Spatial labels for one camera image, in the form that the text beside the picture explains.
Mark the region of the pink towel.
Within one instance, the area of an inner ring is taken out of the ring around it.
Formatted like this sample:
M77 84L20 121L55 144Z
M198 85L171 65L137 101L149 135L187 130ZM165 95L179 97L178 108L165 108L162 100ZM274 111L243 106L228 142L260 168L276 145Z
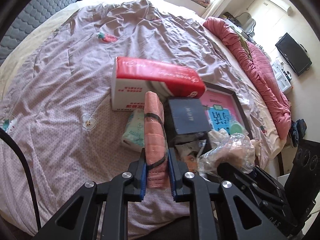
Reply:
M144 150L148 168L148 188L169 185L167 142L164 131L163 105L154 92L146 92L144 103Z

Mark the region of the green white tissue packet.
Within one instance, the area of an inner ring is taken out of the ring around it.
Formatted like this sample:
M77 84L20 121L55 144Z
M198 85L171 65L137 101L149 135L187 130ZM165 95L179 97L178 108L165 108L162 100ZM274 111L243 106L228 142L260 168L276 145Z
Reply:
M135 152L144 147L144 111L135 109L128 118L121 144Z

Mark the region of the peach item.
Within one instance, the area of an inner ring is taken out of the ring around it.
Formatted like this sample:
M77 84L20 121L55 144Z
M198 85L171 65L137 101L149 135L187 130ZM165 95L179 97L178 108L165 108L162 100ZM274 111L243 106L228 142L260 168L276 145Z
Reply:
M198 158L198 171L217 174L222 163L229 163L241 172L250 173L255 165L255 147L247 135L234 133L223 139L216 148Z

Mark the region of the cream plush bear toy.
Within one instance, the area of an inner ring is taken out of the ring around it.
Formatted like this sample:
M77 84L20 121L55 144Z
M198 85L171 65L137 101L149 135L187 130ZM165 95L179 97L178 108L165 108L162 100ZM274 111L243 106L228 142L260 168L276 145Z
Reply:
M255 156L259 158L261 156L262 141L252 139L250 142L251 142L251 145L254 147Z

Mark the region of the dark navy box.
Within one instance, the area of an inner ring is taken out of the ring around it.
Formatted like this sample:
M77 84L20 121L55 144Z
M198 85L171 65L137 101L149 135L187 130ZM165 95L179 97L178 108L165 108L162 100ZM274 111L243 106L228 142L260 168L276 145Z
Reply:
M164 114L169 147L201 139L211 130L199 99L169 98L165 103Z

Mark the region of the pink and blue book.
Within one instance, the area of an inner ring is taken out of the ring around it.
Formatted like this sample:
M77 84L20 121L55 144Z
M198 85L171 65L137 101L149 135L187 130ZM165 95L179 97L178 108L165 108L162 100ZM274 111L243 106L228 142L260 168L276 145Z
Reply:
M201 96L200 102L204 107L204 111L212 129L219 131L224 128L229 133L230 123L238 122L244 129L243 134L248 135L240 108L237 106L232 94L207 89L203 96Z

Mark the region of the lilac dotted bed sheet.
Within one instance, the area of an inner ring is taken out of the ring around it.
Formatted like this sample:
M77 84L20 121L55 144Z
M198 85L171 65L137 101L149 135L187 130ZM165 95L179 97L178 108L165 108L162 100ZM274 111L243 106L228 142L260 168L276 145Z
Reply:
M283 146L268 105L227 48L221 20L208 27L196 15L134 0L94 5L44 24L48 38L23 41L1 67L1 129L22 150L33 177L40 219L46 223L88 180L103 183L139 154L121 145L129 118L111 104L119 56L186 66L203 81L236 93L265 167Z

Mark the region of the dark shallow tray box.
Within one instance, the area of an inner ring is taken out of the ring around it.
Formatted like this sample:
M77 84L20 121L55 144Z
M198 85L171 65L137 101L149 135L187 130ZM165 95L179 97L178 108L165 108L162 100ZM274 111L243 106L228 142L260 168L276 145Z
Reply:
M226 130L229 134L240 132L253 138L247 118L236 93L208 82L206 91L200 97L211 129Z

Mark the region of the red white tissue pack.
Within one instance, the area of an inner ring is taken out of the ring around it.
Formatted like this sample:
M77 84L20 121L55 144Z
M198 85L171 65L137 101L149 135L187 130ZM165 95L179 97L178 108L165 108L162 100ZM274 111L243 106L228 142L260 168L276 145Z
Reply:
M117 57L112 73L111 103L114 111L144 107L146 92L161 101L169 97L200 98L206 86L190 67L131 57Z

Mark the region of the white drawer cabinet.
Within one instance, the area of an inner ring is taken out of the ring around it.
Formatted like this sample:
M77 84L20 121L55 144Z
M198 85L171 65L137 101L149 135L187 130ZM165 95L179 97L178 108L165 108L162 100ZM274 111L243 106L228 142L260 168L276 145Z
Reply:
M278 60L271 62L271 67L274 72L279 89L286 95L292 90L292 85L288 74Z

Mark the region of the pink quilted blanket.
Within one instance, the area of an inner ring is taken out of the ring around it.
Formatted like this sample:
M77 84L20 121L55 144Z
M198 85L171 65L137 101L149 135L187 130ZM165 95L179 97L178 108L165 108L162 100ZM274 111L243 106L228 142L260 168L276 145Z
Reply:
M203 26L236 58L242 70L263 98L281 140L285 140L291 127L290 104L280 90L269 59L252 43L242 40L223 19L210 17Z

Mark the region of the black television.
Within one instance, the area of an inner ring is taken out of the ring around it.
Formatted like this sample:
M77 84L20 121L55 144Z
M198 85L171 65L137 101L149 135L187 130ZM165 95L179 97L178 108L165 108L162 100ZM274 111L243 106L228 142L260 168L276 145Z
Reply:
M297 76L310 69L312 61L307 55L307 51L288 33L285 33L275 46Z

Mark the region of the grey quilted headboard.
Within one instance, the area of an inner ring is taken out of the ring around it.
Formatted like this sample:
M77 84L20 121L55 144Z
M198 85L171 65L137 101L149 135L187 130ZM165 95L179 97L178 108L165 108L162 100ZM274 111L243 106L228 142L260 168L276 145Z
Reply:
M1 63L34 29L77 0L31 0L1 40Z

